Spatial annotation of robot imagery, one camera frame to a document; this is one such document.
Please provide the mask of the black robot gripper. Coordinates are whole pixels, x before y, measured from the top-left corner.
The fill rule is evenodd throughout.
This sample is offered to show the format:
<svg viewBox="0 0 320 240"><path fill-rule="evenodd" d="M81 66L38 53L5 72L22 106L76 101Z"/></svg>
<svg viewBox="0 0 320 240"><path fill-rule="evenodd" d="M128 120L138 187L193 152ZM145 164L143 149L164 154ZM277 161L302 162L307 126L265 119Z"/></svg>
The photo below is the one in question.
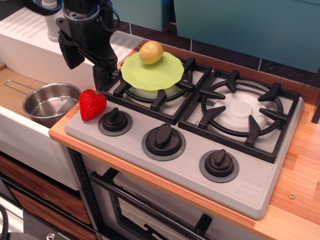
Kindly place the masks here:
<svg viewBox="0 0 320 240"><path fill-rule="evenodd" d="M116 76L118 57L111 47L114 25L112 11L100 11L88 18L76 19L70 15L56 20L60 28L58 43L67 66L72 70L85 59L94 64L93 79L97 91L108 91Z"/></svg>

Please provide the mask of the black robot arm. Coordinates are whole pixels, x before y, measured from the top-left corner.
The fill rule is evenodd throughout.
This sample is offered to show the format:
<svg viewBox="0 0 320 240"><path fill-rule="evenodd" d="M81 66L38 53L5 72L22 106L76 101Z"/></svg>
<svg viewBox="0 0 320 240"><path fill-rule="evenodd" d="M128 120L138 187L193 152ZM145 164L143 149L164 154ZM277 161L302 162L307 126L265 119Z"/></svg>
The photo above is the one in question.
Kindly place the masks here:
<svg viewBox="0 0 320 240"><path fill-rule="evenodd" d="M85 60L93 63L93 79L99 92L107 92L119 79L118 58L111 47L112 34L120 23L114 23L119 14L109 0L59 0L49 9L33 0L22 4L42 16L62 11L63 17L55 23L59 27L58 42L64 60L70 69Z"/></svg>

